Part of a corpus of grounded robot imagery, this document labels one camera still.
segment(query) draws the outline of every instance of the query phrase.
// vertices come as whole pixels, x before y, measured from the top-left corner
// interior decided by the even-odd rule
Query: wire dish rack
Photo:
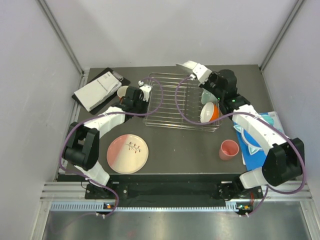
[[[178,83],[187,77],[186,75],[152,72],[149,74],[149,77],[156,78],[161,83],[163,88],[163,103],[157,112],[145,117],[143,121],[146,126],[214,132],[221,125],[221,120],[208,125],[194,125],[184,120],[180,115],[175,103],[175,91]],[[155,81],[149,80],[147,84],[152,86],[148,106],[149,113],[159,105],[161,90]],[[197,81],[187,80],[180,86],[177,93],[177,102],[183,114],[189,120],[198,123],[200,123],[200,113],[203,108],[201,104],[202,92],[203,90],[198,87]]]

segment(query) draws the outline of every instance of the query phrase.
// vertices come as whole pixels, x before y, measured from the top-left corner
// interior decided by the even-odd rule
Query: cable
[[[179,104],[178,104],[178,100],[177,100],[177,96],[178,96],[178,90],[179,90],[179,87],[181,86],[181,84],[183,84],[186,80],[188,80],[190,77],[186,77],[184,78],[183,80],[181,80],[179,82],[179,84],[176,86],[175,88],[175,93],[174,93],[174,101],[175,101],[175,105],[176,105],[176,108],[177,110],[179,111],[180,115],[182,116],[182,118],[184,120],[186,120],[187,122],[191,123],[191,124],[194,124],[194,125],[207,125],[207,124],[212,124],[214,122],[217,122],[217,121],[220,121],[222,119],[225,119],[225,118],[228,118],[230,116],[233,116],[233,115],[238,115],[238,114],[241,114],[241,115],[247,115],[247,116],[250,116],[252,118],[255,118],[256,116],[251,114],[251,113],[248,113],[248,112],[231,112],[231,113],[228,113],[226,115],[223,115],[215,120],[212,120],[212,121],[208,121],[208,122],[196,122],[196,121],[191,121],[189,120],[188,118],[186,118],[186,116],[183,114],[183,112],[180,110],[180,107],[179,107]],[[268,128],[272,129],[274,132],[276,132],[277,134],[279,134],[289,145],[290,147],[293,149],[294,153],[296,154],[296,156],[298,157],[299,161],[300,161],[300,164],[301,164],[301,169],[302,169],[302,181],[301,181],[301,185],[294,191],[279,191],[273,187],[271,187],[270,185],[267,185],[267,188],[266,188],[266,191],[265,191],[265,195],[263,196],[261,202],[256,206],[256,208],[250,213],[254,213],[260,206],[261,204],[263,203],[263,201],[265,200],[266,196],[267,196],[267,193],[268,193],[268,189],[271,189],[272,191],[276,192],[276,193],[279,193],[279,194],[285,194],[285,195],[290,195],[290,194],[296,194],[298,192],[300,192],[303,187],[305,186],[306,184],[306,178],[307,178],[307,173],[306,173],[306,167],[305,167],[305,164],[304,164],[304,161],[303,161],[303,158],[301,156],[301,154],[299,153],[298,149],[295,147],[295,145],[291,142],[291,140],[286,136],[284,135],[282,132],[280,132],[278,129],[276,129],[275,127],[271,126],[270,124],[268,124],[267,122],[265,122],[264,120],[260,119],[260,118],[256,118],[259,122],[261,122],[262,124],[266,125]]]
[[[83,181],[81,181],[81,187],[84,189],[84,190],[87,190],[83,185],[82,185]]]
[[[255,203],[255,195],[254,195],[254,193],[251,191],[250,192],[250,197],[251,197],[251,202],[250,202],[250,204],[252,205],[252,206],[254,206],[254,203]]]
[[[268,186],[266,186],[266,189],[265,189],[265,193],[263,195],[263,198],[261,199],[261,201],[258,203],[258,205],[252,210],[252,212],[246,214],[246,215],[240,215],[240,216],[251,216],[252,214],[254,214],[256,211],[258,211],[258,209],[261,207],[262,203],[264,202],[264,200],[266,199],[267,197],[267,194],[268,194],[268,191],[269,191],[269,188]]]
[[[84,123],[88,122],[88,121],[91,121],[91,120],[94,120],[94,119],[99,119],[99,118],[102,118],[102,117],[105,117],[105,116],[108,116],[108,115],[111,115],[111,114],[125,114],[125,115],[130,115],[130,116],[137,116],[137,117],[144,117],[144,116],[148,116],[148,115],[151,115],[153,113],[155,113],[156,111],[158,111],[158,109],[161,107],[163,101],[164,101],[164,91],[163,91],[163,88],[160,84],[160,82],[153,78],[153,77],[146,77],[144,78],[142,81],[144,82],[145,80],[150,80],[150,81],[155,81],[159,87],[160,87],[160,90],[161,90],[161,100],[160,100],[160,103],[159,105],[151,112],[148,112],[148,113],[132,113],[132,112],[123,112],[123,111],[118,111],[118,112],[108,112],[107,114],[101,114],[101,115],[98,115],[98,116],[94,116],[94,117],[91,117],[89,119],[86,119],[86,120],[83,120],[81,122],[79,122],[74,128],[71,129],[71,131],[68,133],[68,135],[66,136],[65,140],[64,140],[64,143],[62,144],[62,148],[61,148],[61,151],[59,153],[59,167],[64,170],[65,172],[69,172],[69,173],[73,173],[73,174],[77,174],[77,175],[80,175],[86,179],[90,179],[88,176],[86,176],[85,174],[81,173],[81,172],[78,172],[78,171],[72,171],[72,170],[67,170],[63,165],[62,165],[62,159],[63,159],[63,154],[64,154],[64,150],[67,146],[67,143],[70,139],[70,137],[72,136],[72,134]],[[104,186],[94,180],[90,180],[91,183],[101,187],[101,188],[104,188],[104,189],[107,189],[108,191],[112,192],[115,196],[115,205],[114,205],[114,208],[108,213],[105,215],[105,217],[108,217],[110,215],[112,215],[116,208],[118,207],[118,204],[119,204],[119,196],[118,194],[111,188],[107,187],[107,186]],[[87,215],[92,215],[92,214],[95,214],[95,213],[85,213],[79,217],[77,217],[75,220],[71,221],[70,223],[67,224],[67,226],[69,226],[70,224],[72,224],[73,222],[75,222],[76,220],[78,220],[79,218],[82,218],[84,216],[87,216]]]

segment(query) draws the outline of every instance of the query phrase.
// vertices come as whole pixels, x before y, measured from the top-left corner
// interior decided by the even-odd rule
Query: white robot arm
[[[145,113],[151,90],[152,87],[147,84],[144,84],[140,88],[128,87],[126,95],[119,103],[109,107],[105,112],[100,114],[104,115],[104,117],[90,120],[76,130],[68,141],[63,158],[84,173],[89,180],[106,186],[110,175],[98,162],[99,139],[114,127],[132,118],[132,116],[124,114],[125,112]],[[71,124],[69,131],[76,124]]]
[[[238,176],[233,185],[236,192],[270,184],[278,186],[302,174],[297,155],[278,133],[258,121],[263,119],[250,102],[238,94],[237,78],[233,71],[224,69],[213,72],[206,66],[194,61],[177,64],[199,82],[199,87],[211,92],[219,100],[222,114],[249,113],[232,115],[231,120],[244,128],[261,146],[267,155],[264,165]],[[299,138],[291,140],[304,158],[304,144]]]

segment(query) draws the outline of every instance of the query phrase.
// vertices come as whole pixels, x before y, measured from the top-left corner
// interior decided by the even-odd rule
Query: plate
[[[139,136],[126,134],[117,137],[106,152],[110,168],[119,174],[133,174],[147,162],[149,149]]]

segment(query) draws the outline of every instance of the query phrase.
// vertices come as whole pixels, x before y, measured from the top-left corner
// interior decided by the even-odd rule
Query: white wall
[[[0,0],[0,239],[28,239],[80,75],[35,0]]]
[[[286,133],[305,144],[307,182],[320,211],[320,1],[305,1],[264,71]]]
[[[294,0],[46,0],[81,66],[261,64]]]

